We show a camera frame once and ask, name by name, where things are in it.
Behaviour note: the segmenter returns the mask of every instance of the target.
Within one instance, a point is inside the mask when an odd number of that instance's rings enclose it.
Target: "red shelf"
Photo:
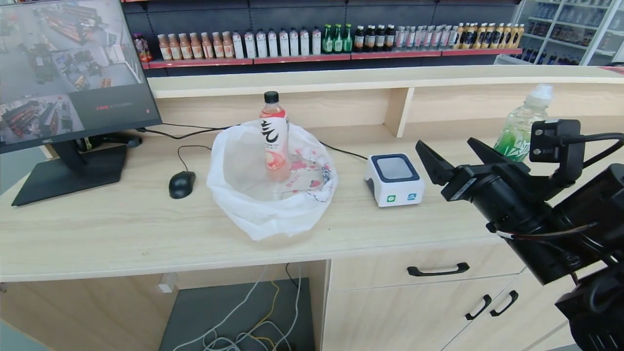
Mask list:
[[[396,59],[400,57],[439,57],[440,51],[397,51],[397,52],[362,52],[352,53],[351,59]]]
[[[238,66],[253,64],[253,59],[203,59],[181,61],[152,61],[149,68],[202,67],[202,66]]]
[[[254,64],[284,63],[284,62],[318,62],[318,61],[348,61],[351,54],[322,54],[308,56],[263,57],[253,59]]]
[[[514,55],[522,53],[522,49],[465,49],[444,50],[442,56],[471,56],[471,55]]]

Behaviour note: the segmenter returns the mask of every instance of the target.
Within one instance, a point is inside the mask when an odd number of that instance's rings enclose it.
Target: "green glass bottle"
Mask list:
[[[337,24],[334,32],[334,52],[343,51],[343,25]]]
[[[325,24],[325,34],[323,35],[323,51],[331,54],[334,51],[334,41],[331,39],[331,26]]]
[[[351,39],[351,23],[347,23],[344,30],[343,51],[351,52],[353,46],[353,40]]]

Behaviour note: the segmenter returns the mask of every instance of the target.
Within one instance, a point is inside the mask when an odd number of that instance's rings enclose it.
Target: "surveillance camera feed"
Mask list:
[[[154,119],[119,0],[0,6],[0,147]]]

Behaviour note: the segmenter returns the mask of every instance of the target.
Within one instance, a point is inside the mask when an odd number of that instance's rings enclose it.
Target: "black handle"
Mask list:
[[[473,320],[477,318],[481,314],[481,312],[485,311],[485,309],[492,303],[492,298],[490,297],[490,295],[486,294],[485,296],[483,296],[483,301],[485,301],[485,305],[483,305],[483,307],[477,312],[477,314],[466,314],[467,320]]]
[[[492,315],[492,317],[498,317],[500,315],[503,314],[503,312],[505,312],[509,307],[511,307],[511,305],[514,304],[514,302],[518,299],[518,293],[515,290],[511,290],[509,292],[509,296],[511,296],[511,302],[509,302],[509,305],[505,306],[504,309],[502,309],[500,312],[496,312],[496,310],[491,310],[490,314]]]
[[[439,273],[424,273],[418,270],[418,267],[408,267],[407,272],[409,275],[413,275],[415,277],[433,277],[436,275],[451,275],[451,274],[460,274],[469,270],[470,266],[466,262],[461,262],[457,264],[457,270],[452,270],[450,272],[439,272]]]

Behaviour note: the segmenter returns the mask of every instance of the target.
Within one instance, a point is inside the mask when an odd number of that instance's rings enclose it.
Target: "black mouse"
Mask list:
[[[174,174],[169,181],[169,196],[173,199],[182,199],[193,192],[195,172],[183,171]]]

